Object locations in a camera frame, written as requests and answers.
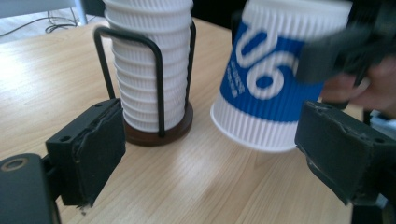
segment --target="wooden table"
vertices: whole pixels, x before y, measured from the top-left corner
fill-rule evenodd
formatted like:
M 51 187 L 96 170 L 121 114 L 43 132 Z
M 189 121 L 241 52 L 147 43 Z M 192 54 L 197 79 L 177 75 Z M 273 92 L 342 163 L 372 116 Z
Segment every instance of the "wooden table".
M 195 22 L 190 132 L 164 147 L 127 143 L 86 216 L 57 202 L 62 221 L 350 223 L 351 206 L 309 171 L 299 150 L 269 154 L 241 147 L 215 127 L 209 109 L 229 59 L 231 34 Z M 24 152 L 46 155 L 47 139 L 108 98 L 92 40 L 94 25 L 0 45 L 0 160 Z M 111 65 L 111 42 L 105 45 Z

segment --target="stack of paper cups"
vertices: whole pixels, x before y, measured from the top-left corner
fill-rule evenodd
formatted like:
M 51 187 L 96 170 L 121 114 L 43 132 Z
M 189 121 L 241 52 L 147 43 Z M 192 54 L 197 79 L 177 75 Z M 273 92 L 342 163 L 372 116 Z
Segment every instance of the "stack of paper cups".
M 144 35 L 163 56 L 165 130 L 184 116 L 192 0 L 104 0 L 112 29 Z M 141 43 L 113 38 L 124 119 L 147 133 L 159 131 L 154 53 Z
M 346 1 L 248 1 L 211 109 L 218 128 L 259 150 L 295 148 L 303 101 L 317 100 L 322 88 L 294 78 L 300 51 L 305 42 L 345 28 L 350 8 Z

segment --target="floor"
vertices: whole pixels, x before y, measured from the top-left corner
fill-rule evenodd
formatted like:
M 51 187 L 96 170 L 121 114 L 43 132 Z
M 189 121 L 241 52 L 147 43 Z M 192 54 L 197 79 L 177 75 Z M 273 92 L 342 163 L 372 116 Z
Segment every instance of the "floor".
M 88 23 L 105 20 L 102 17 L 87 15 Z M 75 8 L 65 8 L 23 16 L 0 19 L 0 44 L 9 41 L 45 35 L 63 29 L 73 29 L 79 22 Z

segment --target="blue paper cup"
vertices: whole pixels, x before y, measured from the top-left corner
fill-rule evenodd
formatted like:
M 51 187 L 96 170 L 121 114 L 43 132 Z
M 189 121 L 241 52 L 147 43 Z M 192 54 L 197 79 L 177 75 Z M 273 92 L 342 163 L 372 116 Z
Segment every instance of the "blue paper cup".
M 305 42 L 346 27 L 346 1 L 250 0 L 236 35 L 211 117 L 234 141 L 258 150 L 295 148 L 305 100 L 322 84 L 295 79 Z

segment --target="human hand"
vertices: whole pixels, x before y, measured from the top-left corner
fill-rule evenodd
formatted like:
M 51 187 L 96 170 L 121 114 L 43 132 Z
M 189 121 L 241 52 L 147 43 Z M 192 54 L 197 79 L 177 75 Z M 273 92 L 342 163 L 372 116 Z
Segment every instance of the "human hand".
M 332 103 L 349 101 L 396 119 L 396 56 L 389 56 L 379 65 L 370 67 L 358 87 L 353 86 L 355 78 L 340 74 L 329 79 L 323 86 L 322 100 Z

